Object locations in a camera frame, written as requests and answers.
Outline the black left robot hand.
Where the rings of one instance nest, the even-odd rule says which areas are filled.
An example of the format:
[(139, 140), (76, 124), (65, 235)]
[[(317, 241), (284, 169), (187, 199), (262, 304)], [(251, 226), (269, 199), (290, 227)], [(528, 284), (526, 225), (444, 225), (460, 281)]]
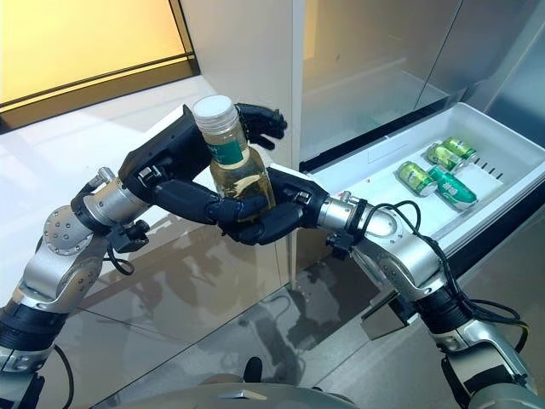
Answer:
[(173, 123), (128, 153), (118, 176), (139, 199), (193, 222), (233, 221), (258, 210), (262, 199), (252, 199), (248, 204), (224, 200), (194, 181), (211, 160), (190, 108), (183, 105)]

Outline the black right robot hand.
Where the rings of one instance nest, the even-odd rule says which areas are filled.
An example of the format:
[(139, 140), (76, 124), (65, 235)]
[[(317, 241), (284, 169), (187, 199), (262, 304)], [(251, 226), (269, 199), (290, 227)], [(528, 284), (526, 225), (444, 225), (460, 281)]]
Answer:
[(275, 205), (267, 208), (259, 193), (247, 199), (215, 199), (205, 215), (223, 234), (245, 245), (267, 245), (297, 228), (316, 228), (320, 209), (330, 197), (306, 175), (283, 166), (267, 167)]

